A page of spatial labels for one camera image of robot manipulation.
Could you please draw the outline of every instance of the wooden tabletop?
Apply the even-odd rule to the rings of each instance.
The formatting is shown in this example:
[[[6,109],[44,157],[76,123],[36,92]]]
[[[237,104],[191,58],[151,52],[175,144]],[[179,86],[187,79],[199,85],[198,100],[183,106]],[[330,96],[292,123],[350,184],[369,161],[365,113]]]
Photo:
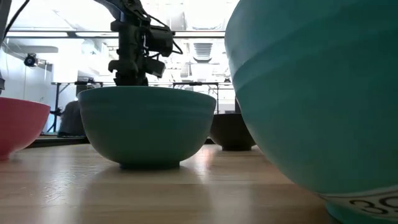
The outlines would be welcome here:
[[[179,169],[121,170],[90,145],[25,149],[0,162],[2,224],[335,223],[323,202],[255,149],[203,146]]]

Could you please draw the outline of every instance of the teal bowl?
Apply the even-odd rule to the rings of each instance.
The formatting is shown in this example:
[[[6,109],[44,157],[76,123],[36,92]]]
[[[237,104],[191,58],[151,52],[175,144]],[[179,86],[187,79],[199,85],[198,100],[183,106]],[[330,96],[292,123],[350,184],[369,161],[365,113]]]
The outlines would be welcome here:
[[[343,223],[398,221],[398,1],[241,0],[226,52],[244,121]]]
[[[210,132],[216,100],[202,93],[116,86],[78,95],[87,138],[126,169],[178,167]]]

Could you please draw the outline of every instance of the bowl rim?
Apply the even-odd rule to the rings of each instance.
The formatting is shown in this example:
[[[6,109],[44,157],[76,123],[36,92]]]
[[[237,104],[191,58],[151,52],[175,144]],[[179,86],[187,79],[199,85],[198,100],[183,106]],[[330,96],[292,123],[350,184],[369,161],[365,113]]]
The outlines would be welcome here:
[[[198,92],[190,91],[190,90],[180,90],[180,89],[175,89],[175,88],[158,87],[158,86],[109,86],[109,87],[101,87],[101,88],[92,88],[92,89],[89,89],[89,90],[83,90],[83,91],[79,92],[77,97],[80,99],[80,95],[82,93],[86,93],[88,91],[93,92],[93,91],[101,91],[102,89],[117,89],[117,88],[119,88],[119,89],[122,89],[122,88],[124,88],[124,89],[136,89],[136,90],[138,90],[138,89],[146,89],[146,88],[153,88],[153,89],[161,90],[161,91],[179,91],[179,92],[185,92],[185,93],[189,93],[189,94],[193,94],[193,95],[197,95],[197,96],[201,96],[201,97],[206,97],[206,98],[209,98],[209,99],[212,99],[212,100],[216,101],[216,99],[214,99],[212,96],[206,95],[204,93],[198,93]]]
[[[35,102],[35,101],[30,101],[30,100],[20,100],[20,99],[15,99],[15,98],[8,98],[8,97],[0,97],[0,101],[16,101],[19,103],[28,103],[28,104],[32,104],[32,105],[40,105],[40,106],[46,106],[47,108],[51,107],[49,105],[46,105],[44,103],[39,103],[39,102]]]

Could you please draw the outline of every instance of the black number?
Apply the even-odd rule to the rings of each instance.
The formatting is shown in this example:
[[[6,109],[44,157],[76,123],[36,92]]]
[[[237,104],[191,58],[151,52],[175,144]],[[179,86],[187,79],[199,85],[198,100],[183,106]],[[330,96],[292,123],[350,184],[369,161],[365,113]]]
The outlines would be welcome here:
[[[377,214],[377,215],[388,214],[387,210],[382,209],[382,208],[377,208],[375,204],[373,204],[371,202],[367,202],[365,200],[351,200],[351,201],[349,201],[349,203],[352,205],[359,205],[360,203],[364,204],[364,206],[362,206],[363,208],[361,209],[364,212]]]
[[[390,201],[394,200],[394,199],[398,202],[398,197],[397,196],[382,198],[382,199],[380,199],[379,202],[380,202],[380,204],[382,204],[382,205],[384,205],[386,207],[389,207],[389,208],[398,208],[398,205],[391,205],[390,204]]]

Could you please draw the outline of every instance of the red bowl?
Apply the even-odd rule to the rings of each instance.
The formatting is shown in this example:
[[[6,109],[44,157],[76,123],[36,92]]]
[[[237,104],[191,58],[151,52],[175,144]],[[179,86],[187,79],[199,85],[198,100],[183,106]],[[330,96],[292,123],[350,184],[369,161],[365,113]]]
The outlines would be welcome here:
[[[43,130],[50,107],[0,97],[0,160],[32,144]]]

